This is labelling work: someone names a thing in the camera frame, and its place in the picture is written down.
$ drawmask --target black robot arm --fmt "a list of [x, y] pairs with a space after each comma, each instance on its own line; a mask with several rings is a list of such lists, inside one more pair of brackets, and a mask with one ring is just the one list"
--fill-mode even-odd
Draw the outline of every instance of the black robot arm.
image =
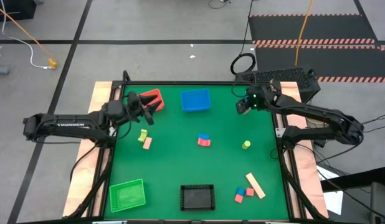
[[363, 140], [363, 125], [354, 117], [338, 110], [306, 105], [280, 92], [280, 82], [269, 85], [250, 86], [246, 95], [237, 102], [237, 112], [247, 113], [251, 109], [267, 110], [282, 115], [297, 114], [322, 121], [327, 127], [300, 129], [288, 126], [280, 134], [285, 148], [294, 148], [301, 140], [334, 139], [342, 144], [357, 145]]
[[124, 105], [121, 100], [109, 101], [100, 111], [89, 114], [35, 114], [24, 118], [24, 135], [31, 141], [40, 137], [63, 136], [89, 139], [98, 147], [112, 147], [115, 137], [109, 135], [110, 127], [117, 129], [127, 122], [140, 122], [139, 116], [144, 116], [149, 125], [154, 124], [152, 115], [161, 101], [147, 104], [156, 97], [138, 96], [130, 91], [127, 104]]

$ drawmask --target yellow cylinder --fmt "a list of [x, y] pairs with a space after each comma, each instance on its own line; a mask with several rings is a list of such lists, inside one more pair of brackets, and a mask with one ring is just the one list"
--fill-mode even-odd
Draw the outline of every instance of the yellow cylinder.
[[243, 149], [247, 149], [247, 148], [249, 148], [249, 146], [250, 146], [250, 141], [245, 141], [245, 142], [243, 143], [243, 145], [242, 145], [242, 148], [243, 148]]

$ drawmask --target green plastic basket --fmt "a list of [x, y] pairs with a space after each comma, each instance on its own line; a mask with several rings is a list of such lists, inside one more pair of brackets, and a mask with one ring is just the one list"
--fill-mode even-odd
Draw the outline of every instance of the green plastic basket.
[[142, 179], [132, 180], [110, 187], [111, 212], [119, 212], [145, 204]]

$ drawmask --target red block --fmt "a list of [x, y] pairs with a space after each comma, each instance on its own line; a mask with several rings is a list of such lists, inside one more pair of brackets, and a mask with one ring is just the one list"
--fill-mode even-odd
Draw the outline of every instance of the red block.
[[162, 99], [162, 95], [161, 95], [161, 92], [159, 91], [159, 89], [154, 89], [154, 90], [150, 90], [148, 92], [145, 92], [145, 93], [142, 93], [140, 94], [141, 96], [151, 96], [151, 95], [157, 95], [157, 97], [155, 98], [155, 100], [151, 101], [150, 103], [148, 103], [148, 105], [151, 105], [153, 103], [156, 103], [158, 102], [159, 100], [162, 100], [162, 103], [158, 106], [158, 108], [156, 109], [156, 111], [159, 111], [161, 109], [163, 109], [163, 106], [165, 105], [165, 102], [163, 101]]
[[251, 189], [251, 188], [247, 188], [247, 190], [245, 191], [245, 194], [246, 194], [246, 196], [252, 197], [255, 195], [255, 190]]
[[244, 199], [243, 196], [241, 196], [241, 195], [236, 195], [234, 200], [235, 200], [236, 202], [238, 202], [238, 203], [242, 203], [242, 199]]
[[209, 146], [211, 146], [211, 140], [210, 139], [206, 140], [206, 139], [199, 138], [198, 139], [198, 145], [199, 146], [209, 147]]

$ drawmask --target concrete floor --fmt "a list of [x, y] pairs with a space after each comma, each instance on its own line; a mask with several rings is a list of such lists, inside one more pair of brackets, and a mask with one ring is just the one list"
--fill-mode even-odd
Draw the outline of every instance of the concrete floor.
[[[72, 40], [87, 0], [44, 0], [33, 20], [20, 21], [41, 40]], [[385, 0], [360, 0], [380, 40], [385, 40]], [[305, 13], [309, 0], [260, 0], [253, 14]], [[82, 40], [238, 39], [241, 40], [249, 1], [233, 0], [213, 10], [207, 0], [94, 0], [82, 31]], [[357, 13], [353, 0], [317, 0], [312, 13]], [[25, 39], [12, 23], [7, 33]], [[22, 135], [22, 119], [45, 113], [52, 99], [70, 45], [48, 45], [60, 61], [56, 70], [29, 65], [24, 45], [0, 45], [0, 65], [10, 65], [8, 76], [0, 76], [0, 223], [6, 223], [34, 144]], [[247, 45], [245, 52], [252, 46]], [[59, 98], [56, 113], [85, 113], [95, 81], [119, 80], [128, 70], [134, 80], [232, 80], [231, 61], [241, 45], [78, 45]], [[35, 45], [36, 64], [46, 56]], [[241, 61], [243, 69], [248, 61]], [[314, 105], [336, 108], [360, 121], [385, 112], [385, 84], [321, 83]], [[344, 95], [344, 101], [336, 101]], [[368, 128], [384, 125], [385, 120]], [[60, 218], [69, 187], [69, 172], [77, 145], [45, 145], [21, 208], [18, 221]], [[344, 149], [330, 142], [320, 152], [331, 156]], [[354, 151], [330, 160], [349, 173], [385, 166], [385, 129], [368, 133]], [[363, 192], [354, 192], [368, 202]], [[367, 211], [344, 198], [342, 216], [335, 220], [366, 222]]]

